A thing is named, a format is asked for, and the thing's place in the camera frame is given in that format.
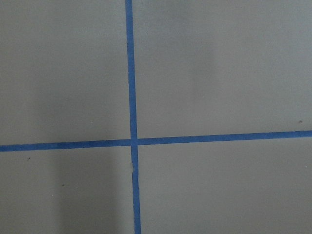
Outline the blue tape line crosswise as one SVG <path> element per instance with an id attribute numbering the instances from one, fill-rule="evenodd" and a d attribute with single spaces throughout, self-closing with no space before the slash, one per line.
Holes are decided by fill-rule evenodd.
<path id="1" fill-rule="evenodd" d="M 305 138 L 305 137 L 311 137 L 311 136 L 312 136 L 311 130 L 290 131 L 290 132 L 228 134 L 228 135 L 173 136 L 173 137 L 138 138 L 135 140 L 114 139 L 114 140 L 78 141 L 78 142 L 12 144 L 12 145 L 2 145 L 0 147 L 0 151 L 1 152 L 19 152 L 19 151 L 39 151 L 39 150 L 83 149 L 83 148 L 121 147 L 121 146 L 132 146 L 132 145 L 141 146 L 141 145 L 159 145 L 159 144 Z"/>

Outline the brown paper table cover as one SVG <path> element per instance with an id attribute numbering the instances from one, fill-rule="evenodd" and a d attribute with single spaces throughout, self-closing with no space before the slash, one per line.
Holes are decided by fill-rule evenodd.
<path id="1" fill-rule="evenodd" d="M 130 139 L 126 0 L 0 3 L 0 146 Z M 137 137 L 312 131 L 309 0 L 132 0 Z M 309 234 L 312 137 L 138 146 L 141 234 Z M 0 152 L 3 234 L 135 234 L 131 147 Z"/>

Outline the blue tape line lengthwise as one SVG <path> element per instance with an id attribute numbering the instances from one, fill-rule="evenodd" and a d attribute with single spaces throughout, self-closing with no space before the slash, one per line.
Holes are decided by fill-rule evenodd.
<path id="1" fill-rule="evenodd" d="M 130 141 L 131 160 L 133 166 L 133 210 L 134 230 L 141 233 L 140 219 L 140 194 L 139 194 L 139 165 L 138 165 L 138 137 L 137 137 L 137 107 L 136 107 L 136 77 L 135 77 L 135 52 L 133 29 L 133 4 L 131 0 L 125 2 L 126 36 L 127 36 L 127 60 L 128 60 L 128 89 L 129 89 L 129 114 L 130 114 Z"/>

